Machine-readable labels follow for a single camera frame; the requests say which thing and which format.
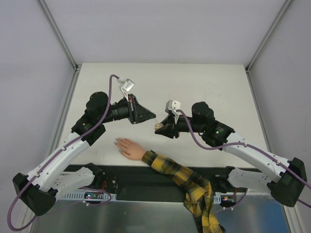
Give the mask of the beige nail polish bottle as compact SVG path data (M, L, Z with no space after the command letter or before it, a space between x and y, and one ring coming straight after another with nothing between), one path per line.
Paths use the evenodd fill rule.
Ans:
M162 123L156 123L155 126L154 126L154 129L155 130L159 130L163 127L164 125Z

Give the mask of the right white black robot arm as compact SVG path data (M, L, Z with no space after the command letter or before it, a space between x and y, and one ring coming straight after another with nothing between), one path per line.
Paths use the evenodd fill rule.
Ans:
M294 207L307 182L302 160L291 160L258 148L231 127L217 121L206 102L191 107L188 117L180 109L180 102L166 103L167 117L155 125L155 133L168 138L178 138L181 132L192 135L195 143L205 150L221 150L246 161L257 172L230 167L229 173L219 179L219 187L230 191L234 187L269 193L279 203Z

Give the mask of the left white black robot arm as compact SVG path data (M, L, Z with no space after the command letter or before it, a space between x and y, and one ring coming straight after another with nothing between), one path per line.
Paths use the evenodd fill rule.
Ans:
M102 188L103 171L93 163L84 165L70 175L61 176L61 173L105 133L105 123L128 119L131 124L139 124L155 117L155 113L140 105L133 94L110 104L105 92L93 93L86 103L85 113L72 127L64 142L28 174L18 173L13 178L19 199L36 216L42 216L67 193L82 187Z

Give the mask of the mannequin hand with painted nails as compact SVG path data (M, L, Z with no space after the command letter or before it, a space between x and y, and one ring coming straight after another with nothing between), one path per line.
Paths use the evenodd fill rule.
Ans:
M114 144L119 148L119 152L130 160L140 161L146 153L142 146L126 138L117 138Z

